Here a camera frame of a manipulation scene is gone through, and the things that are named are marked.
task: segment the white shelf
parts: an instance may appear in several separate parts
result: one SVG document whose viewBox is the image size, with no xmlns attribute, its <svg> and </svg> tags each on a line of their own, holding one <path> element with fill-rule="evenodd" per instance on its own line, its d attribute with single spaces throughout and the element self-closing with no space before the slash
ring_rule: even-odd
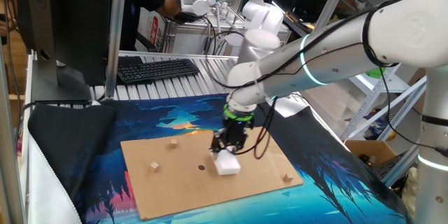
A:
<svg viewBox="0 0 448 224">
<path fill-rule="evenodd" d="M 350 81 L 355 84 L 359 89 L 361 89 L 365 94 L 369 95 L 375 85 L 378 83 L 379 79 L 369 77 L 367 74 L 363 73 L 353 78 Z M 392 75 L 387 82 L 387 87 L 391 93 L 401 93 L 406 91 L 409 85 L 401 80 L 398 76 Z"/>
</svg>

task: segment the wooden block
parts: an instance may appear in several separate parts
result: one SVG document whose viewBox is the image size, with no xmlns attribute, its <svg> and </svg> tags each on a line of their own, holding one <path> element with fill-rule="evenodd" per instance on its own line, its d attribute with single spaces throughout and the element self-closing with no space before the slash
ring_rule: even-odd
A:
<svg viewBox="0 0 448 224">
<path fill-rule="evenodd" d="M 171 139 L 171 141 L 169 142 L 169 147 L 176 148 L 177 147 L 177 140 Z"/>
<path fill-rule="evenodd" d="M 291 174 L 285 174 L 285 176 L 283 177 L 283 180 L 285 182 L 291 182 L 293 179 L 294 179 L 294 177 Z"/>
<path fill-rule="evenodd" d="M 149 166 L 149 169 L 150 169 L 152 172 L 156 172 L 156 171 L 159 169 L 159 164 L 156 163 L 156 162 L 153 162 L 153 163 Z"/>
</svg>

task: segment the white robotic arm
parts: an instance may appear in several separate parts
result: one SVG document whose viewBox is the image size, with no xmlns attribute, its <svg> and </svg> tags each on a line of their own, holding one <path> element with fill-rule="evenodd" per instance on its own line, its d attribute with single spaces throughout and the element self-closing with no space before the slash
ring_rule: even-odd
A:
<svg viewBox="0 0 448 224">
<path fill-rule="evenodd" d="M 446 223 L 447 17 L 448 0 L 400 0 L 348 22 L 342 21 L 345 23 L 342 26 L 332 24 L 282 48 L 278 48 L 275 35 L 248 31 L 239 56 L 241 64 L 230 71 L 227 80 L 227 87 L 234 90 L 227 98 L 224 128 L 220 131 L 224 134 L 217 132 L 212 151 L 220 150 L 217 144 L 221 141 L 227 143 L 225 146 L 242 149 L 244 139 L 237 137 L 243 133 L 228 121 L 249 116 L 256 104 L 270 97 L 334 83 L 383 64 L 403 63 L 426 68 L 428 87 L 420 142 L 434 148 L 421 148 L 419 154 L 416 223 Z M 340 27 L 321 39 L 334 26 Z M 307 50 L 298 55 L 304 48 Z"/>
<path fill-rule="evenodd" d="M 257 85 L 235 90 L 232 100 L 244 106 L 259 104 L 266 98 L 334 83 L 377 68 L 377 59 L 369 58 L 363 46 L 367 17 L 366 13 L 336 29 L 276 75 Z M 448 29 L 441 26 L 447 17 L 448 0 L 402 0 L 373 14 L 368 44 L 382 64 L 446 66 Z M 282 48 L 266 48 L 266 41 L 278 40 L 269 32 L 247 32 L 241 49 L 243 54 L 239 56 L 242 64 L 231 70 L 227 84 L 243 85 L 272 73 L 333 25 L 337 24 Z M 259 58 L 263 50 L 274 52 Z"/>
</svg>

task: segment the green object on shelf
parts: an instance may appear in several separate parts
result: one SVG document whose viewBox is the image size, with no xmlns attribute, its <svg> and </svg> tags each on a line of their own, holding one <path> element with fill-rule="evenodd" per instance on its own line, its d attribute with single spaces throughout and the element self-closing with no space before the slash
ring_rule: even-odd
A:
<svg viewBox="0 0 448 224">
<path fill-rule="evenodd" d="M 379 68 L 373 69 L 365 74 L 367 74 L 367 76 L 372 77 L 372 78 L 377 78 L 377 79 L 381 78 L 381 71 L 379 70 Z"/>
</svg>

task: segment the keyboard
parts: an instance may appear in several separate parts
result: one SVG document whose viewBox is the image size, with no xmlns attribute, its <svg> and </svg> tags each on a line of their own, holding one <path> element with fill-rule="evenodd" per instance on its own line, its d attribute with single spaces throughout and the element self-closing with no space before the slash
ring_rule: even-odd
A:
<svg viewBox="0 0 448 224">
<path fill-rule="evenodd" d="M 175 59 L 118 67 L 118 76 L 126 85 L 139 81 L 160 80 L 162 78 L 197 73 L 199 73 L 199 69 L 189 59 Z"/>
</svg>

